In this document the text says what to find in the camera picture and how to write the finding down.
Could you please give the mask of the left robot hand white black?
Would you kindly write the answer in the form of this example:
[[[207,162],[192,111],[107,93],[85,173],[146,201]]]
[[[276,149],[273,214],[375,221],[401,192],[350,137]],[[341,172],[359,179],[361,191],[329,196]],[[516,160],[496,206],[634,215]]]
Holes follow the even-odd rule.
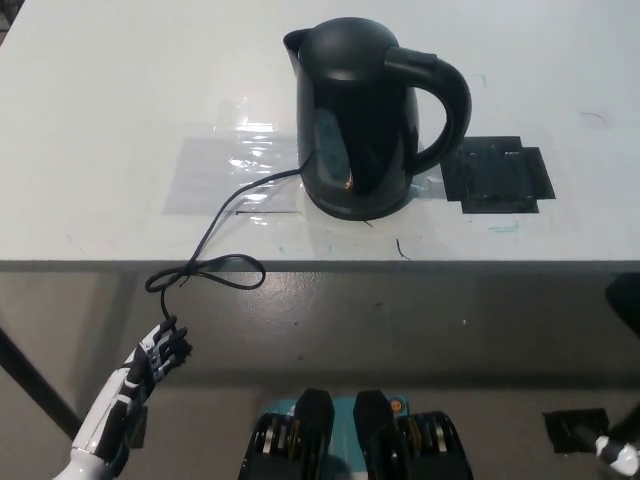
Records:
[[[187,329],[172,317],[156,325],[116,369],[96,397],[72,447],[106,464],[130,448],[143,407],[156,386],[191,354]]]

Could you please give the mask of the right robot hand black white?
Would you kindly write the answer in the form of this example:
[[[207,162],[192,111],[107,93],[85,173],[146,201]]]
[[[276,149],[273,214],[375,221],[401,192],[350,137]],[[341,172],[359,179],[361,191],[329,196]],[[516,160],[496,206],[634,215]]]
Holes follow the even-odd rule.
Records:
[[[639,405],[596,440],[596,456],[621,476],[639,472]]]

